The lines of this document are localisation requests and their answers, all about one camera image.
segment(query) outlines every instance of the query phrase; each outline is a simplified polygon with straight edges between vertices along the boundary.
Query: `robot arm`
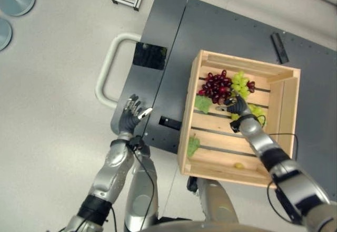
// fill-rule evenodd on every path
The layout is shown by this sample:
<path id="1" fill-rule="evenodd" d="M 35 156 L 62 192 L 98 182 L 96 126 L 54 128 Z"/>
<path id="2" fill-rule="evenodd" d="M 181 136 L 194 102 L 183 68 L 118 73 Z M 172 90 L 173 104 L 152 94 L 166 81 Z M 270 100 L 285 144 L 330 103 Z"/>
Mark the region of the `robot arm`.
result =
<path id="1" fill-rule="evenodd" d="M 103 231 L 102 225 L 122 191 L 126 175 L 134 161 L 128 142 L 140 120 L 152 111 L 152 108 L 137 110 L 140 105 L 137 99 L 136 95 L 128 99 L 119 122 L 120 133 L 111 143 L 104 165 L 97 173 L 88 196 L 77 215 L 68 223 L 65 232 Z"/>
<path id="2" fill-rule="evenodd" d="M 325 191 L 263 131 L 244 99 L 239 94 L 235 99 L 227 110 L 240 118 L 231 127 L 242 133 L 269 172 L 277 198 L 291 220 L 305 225 L 308 231 L 335 231 L 336 208 L 330 205 Z"/>

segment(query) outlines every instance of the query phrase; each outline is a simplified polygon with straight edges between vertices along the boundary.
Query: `wooden crate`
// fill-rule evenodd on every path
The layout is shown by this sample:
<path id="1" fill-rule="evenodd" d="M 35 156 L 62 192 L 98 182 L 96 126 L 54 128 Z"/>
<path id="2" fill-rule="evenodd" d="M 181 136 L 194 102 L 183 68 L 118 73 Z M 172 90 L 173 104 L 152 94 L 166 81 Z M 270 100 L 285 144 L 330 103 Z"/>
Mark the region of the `wooden crate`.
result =
<path id="1" fill-rule="evenodd" d="M 178 163 L 182 174 L 266 186 L 270 176 L 240 133 L 230 128 L 230 113 L 220 112 L 212 105 L 208 114 L 194 107 L 196 93 L 205 83 L 209 72 L 220 74 L 227 70 L 233 77 L 242 70 L 256 90 L 247 99 L 264 108 L 267 133 L 294 133 L 300 84 L 300 70 L 282 65 L 244 59 L 201 50 L 193 61 L 189 89 L 178 149 Z M 200 140 L 200 148 L 190 158 L 187 144 L 190 136 Z M 294 136 L 273 136 L 283 150 L 292 157 Z M 241 163 L 243 169 L 235 168 Z"/>

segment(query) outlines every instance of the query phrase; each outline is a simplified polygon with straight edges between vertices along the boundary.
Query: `white handle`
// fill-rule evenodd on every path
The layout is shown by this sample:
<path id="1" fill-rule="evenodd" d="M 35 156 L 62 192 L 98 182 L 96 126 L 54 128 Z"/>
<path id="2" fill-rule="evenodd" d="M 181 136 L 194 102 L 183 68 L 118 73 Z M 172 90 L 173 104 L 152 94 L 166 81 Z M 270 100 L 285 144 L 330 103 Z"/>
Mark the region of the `white handle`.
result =
<path id="1" fill-rule="evenodd" d="M 96 83 L 95 94 L 100 103 L 115 109 L 117 106 L 118 99 L 110 99 L 107 98 L 103 93 L 104 84 L 106 78 L 109 74 L 110 68 L 112 66 L 115 53 L 118 49 L 119 44 L 124 40 L 131 40 L 135 42 L 139 42 L 141 40 L 141 35 L 136 33 L 121 33 L 115 37 L 110 44 L 110 47 L 106 53 L 105 59 L 103 61 L 103 66 L 101 68 L 100 75 L 98 76 L 98 80 Z"/>

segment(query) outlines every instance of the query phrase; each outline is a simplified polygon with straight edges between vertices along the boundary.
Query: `plant leaf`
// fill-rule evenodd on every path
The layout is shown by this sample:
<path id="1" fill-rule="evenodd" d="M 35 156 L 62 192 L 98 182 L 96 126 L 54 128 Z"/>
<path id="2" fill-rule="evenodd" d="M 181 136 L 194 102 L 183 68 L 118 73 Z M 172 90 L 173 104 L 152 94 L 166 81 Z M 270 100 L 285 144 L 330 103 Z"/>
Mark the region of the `plant leaf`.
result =
<path id="1" fill-rule="evenodd" d="M 210 106 L 212 105 L 212 100 L 205 96 L 197 95 L 195 97 L 194 106 L 197 107 L 200 111 L 204 113 L 208 113 L 210 110 Z"/>
<path id="2" fill-rule="evenodd" d="M 200 140 L 196 137 L 190 137 L 189 145 L 187 147 L 187 156 L 191 157 L 199 147 L 200 147 Z"/>

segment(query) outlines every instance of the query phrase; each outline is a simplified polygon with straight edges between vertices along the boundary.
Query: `bunch of grapes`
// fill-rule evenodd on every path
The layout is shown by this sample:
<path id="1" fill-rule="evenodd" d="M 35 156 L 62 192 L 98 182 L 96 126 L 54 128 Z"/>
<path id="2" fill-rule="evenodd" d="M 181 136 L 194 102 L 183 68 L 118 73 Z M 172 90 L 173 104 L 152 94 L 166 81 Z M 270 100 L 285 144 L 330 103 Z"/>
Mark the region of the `bunch of grapes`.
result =
<path id="1" fill-rule="evenodd" d="M 255 115 L 261 125 L 266 124 L 265 112 L 262 110 L 261 107 L 258 107 L 254 104 L 248 104 L 249 109 L 251 110 L 252 114 Z M 240 116 L 236 113 L 232 113 L 231 118 L 232 120 L 237 120 Z"/>
<path id="2" fill-rule="evenodd" d="M 202 89 L 199 90 L 198 94 L 212 99 L 214 104 L 223 103 L 232 94 L 232 79 L 226 77 L 226 74 L 226 70 L 223 70 L 220 75 L 208 73 L 206 83 L 202 85 Z"/>
<path id="3" fill-rule="evenodd" d="M 212 99 L 214 104 L 221 104 L 230 96 L 235 96 L 231 88 L 238 91 L 244 99 L 255 91 L 255 82 L 250 82 L 248 78 L 245 78 L 243 71 L 235 74 L 233 79 L 227 77 L 226 74 L 226 70 L 223 70 L 220 75 L 208 73 L 206 83 L 202 85 L 198 95 Z"/>
<path id="4" fill-rule="evenodd" d="M 247 99 L 248 95 L 255 91 L 255 82 L 250 82 L 248 78 L 244 77 L 244 72 L 240 71 L 234 75 L 231 88 L 236 90 L 241 95 L 241 97 Z"/>

